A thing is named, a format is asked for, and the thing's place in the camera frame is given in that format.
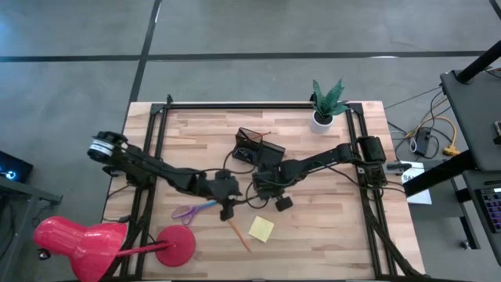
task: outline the pink lamp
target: pink lamp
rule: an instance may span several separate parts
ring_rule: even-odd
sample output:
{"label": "pink lamp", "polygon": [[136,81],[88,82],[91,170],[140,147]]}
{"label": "pink lamp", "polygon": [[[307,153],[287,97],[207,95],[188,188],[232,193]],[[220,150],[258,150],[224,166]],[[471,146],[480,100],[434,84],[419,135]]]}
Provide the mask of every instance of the pink lamp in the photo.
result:
{"label": "pink lamp", "polygon": [[195,237],[185,226],[169,226],[158,235],[159,244],[120,251],[127,234],[124,223],[81,226],[61,216],[50,217],[34,231],[42,248],[65,255],[82,282],[99,281],[116,257],[155,251],[157,259],[170,267],[187,263],[195,252]]}

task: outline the concrete floor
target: concrete floor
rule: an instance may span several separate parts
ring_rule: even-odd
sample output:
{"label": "concrete floor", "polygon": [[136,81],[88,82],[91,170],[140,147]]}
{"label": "concrete floor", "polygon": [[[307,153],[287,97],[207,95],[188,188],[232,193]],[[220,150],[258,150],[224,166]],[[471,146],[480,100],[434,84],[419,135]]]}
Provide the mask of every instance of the concrete floor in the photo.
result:
{"label": "concrete floor", "polygon": [[[0,56],[138,55],[153,0],[0,2]],[[488,0],[164,0],[151,54],[212,52],[478,51],[500,39]],[[438,86],[439,74],[474,57],[148,62],[139,101],[306,100],[343,78],[344,99],[389,105]],[[110,179],[86,156],[99,130],[120,131],[138,63],[0,63],[0,150],[32,163],[31,183],[64,195],[53,214],[98,223]],[[409,130],[430,93],[393,107]],[[445,114],[453,118],[452,112]],[[452,135],[447,124],[436,128]],[[445,139],[438,137],[442,146]],[[458,149],[467,149],[460,135]],[[414,156],[403,146],[402,159]],[[416,220],[427,273],[494,281],[501,269],[478,227],[481,250],[463,251],[459,220]],[[39,262],[27,240],[19,281],[72,279],[65,258]]]}

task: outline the butcher block tabletop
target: butcher block tabletop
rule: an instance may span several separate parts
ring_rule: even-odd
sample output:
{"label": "butcher block tabletop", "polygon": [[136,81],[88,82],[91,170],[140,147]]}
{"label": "butcher block tabletop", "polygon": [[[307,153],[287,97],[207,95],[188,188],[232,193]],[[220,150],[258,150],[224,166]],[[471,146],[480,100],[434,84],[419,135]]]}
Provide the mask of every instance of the butcher block tabletop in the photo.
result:
{"label": "butcher block tabletop", "polygon": [[[370,136],[378,136],[388,161],[395,160],[390,131],[382,102],[360,102]],[[124,127],[130,144],[142,148],[152,103],[132,103]],[[309,129],[312,110],[169,110],[162,159],[179,168],[221,168],[225,156],[235,146],[235,134],[240,127],[266,133],[263,140],[286,148],[284,160],[302,160],[330,150],[340,143],[349,143],[346,115],[335,117],[325,135]],[[355,126],[359,133],[358,122]],[[152,138],[153,155],[157,140],[155,123]],[[249,164],[229,158],[227,166],[233,171],[247,171]],[[355,167],[339,164],[338,170],[356,179]],[[251,182],[251,175],[235,175],[240,191]],[[207,173],[214,178],[213,172]],[[389,175],[389,180],[399,181]],[[110,193],[125,185],[125,177],[111,183]],[[106,203],[104,218],[118,219],[131,212],[134,187],[114,194]],[[294,206],[278,212],[270,200],[263,209],[246,204],[235,207],[233,223],[238,226],[252,252],[242,245],[227,222],[219,219],[221,206],[216,205],[199,213],[190,229],[195,234],[196,251],[184,266],[169,268],[160,264],[154,253],[146,255],[143,279],[158,280],[300,280],[300,279],[362,279],[374,278],[370,261],[366,226],[362,213],[360,192],[356,185],[342,175],[324,169],[312,173],[295,186],[286,188]],[[150,233],[157,237],[166,226],[181,224],[171,213],[186,204],[201,204],[205,200],[178,193],[163,179],[157,180]],[[403,193],[385,190],[384,210],[391,239],[411,265],[424,273],[420,249],[413,222]],[[256,216],[275,223],[266,243],[248,234]],[[378,249],[384,273],[386,259],[379,239]],[[134,271],[135,260],[132,259]]]}

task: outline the scissors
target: scissors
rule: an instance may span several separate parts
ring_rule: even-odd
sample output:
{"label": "scissors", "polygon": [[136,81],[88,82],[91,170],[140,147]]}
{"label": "scissors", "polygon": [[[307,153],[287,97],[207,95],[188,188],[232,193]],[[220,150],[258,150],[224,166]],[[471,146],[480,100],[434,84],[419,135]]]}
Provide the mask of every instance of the scissors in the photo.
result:
{"label": "scissors", "polygon": [[217,203],[218,203],[217,201],[208,201],[205,204],[199,204],[194,206],[184,205],[179,208],[176,208],[172,212],[172,218],[181,219],[181,223],[185,226],[188,226],[193,221],[193,218],[198,212],[206,208],[212,207]]}

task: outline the yellow sticky note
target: yellow sticky note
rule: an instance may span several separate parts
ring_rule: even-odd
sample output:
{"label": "yellow sticky note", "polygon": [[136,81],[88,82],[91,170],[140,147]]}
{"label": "yellow sticky note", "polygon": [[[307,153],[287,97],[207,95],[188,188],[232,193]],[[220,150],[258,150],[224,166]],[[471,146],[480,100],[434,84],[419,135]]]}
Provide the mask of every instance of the yellow sticky note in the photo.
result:
{"label": "yellow sticky note", "polygon": [[249,235],[266,243],[269,236],[272,234],[274,226],[275,223],[256,216],[250,227]]}

